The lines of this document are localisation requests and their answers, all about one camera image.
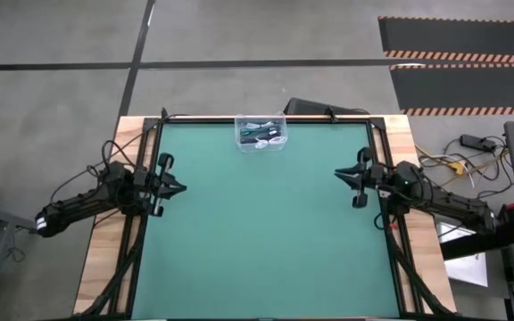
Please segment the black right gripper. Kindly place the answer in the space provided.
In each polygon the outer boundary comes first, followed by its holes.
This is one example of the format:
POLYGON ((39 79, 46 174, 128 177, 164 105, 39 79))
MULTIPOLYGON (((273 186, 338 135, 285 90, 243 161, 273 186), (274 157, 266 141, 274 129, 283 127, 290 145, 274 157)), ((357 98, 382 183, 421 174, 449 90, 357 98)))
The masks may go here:
POLYGON ((335 176, 345 182, 357 194, 352 199, 352 206, 360 209, 366 206, 368 196, 365 188, 376 189, 385 178, 386 167, 382 164, 370 165, 373 153, 369 147, 361 148, 357 153, 357 164, 350 168, 336 169, 335 176))

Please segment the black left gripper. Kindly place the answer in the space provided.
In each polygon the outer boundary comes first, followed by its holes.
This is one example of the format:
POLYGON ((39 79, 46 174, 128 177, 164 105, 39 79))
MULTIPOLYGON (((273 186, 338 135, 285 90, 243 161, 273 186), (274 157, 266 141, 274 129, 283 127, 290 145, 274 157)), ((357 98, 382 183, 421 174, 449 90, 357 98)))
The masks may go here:
POLYGON ((133 184, 140 196, 149 195, 153 203, 146 205, 146 209, 150 211, 150 215, 161 217, 163 215, 162 199, 171 199, 179 193, 185 192, 187 187, 179 183, 179 181, 170 173, 173 166, 174 157, 163 152, 157 164, 162 167, 160 174, 149 172, 141 168, 134 172, 133 184))

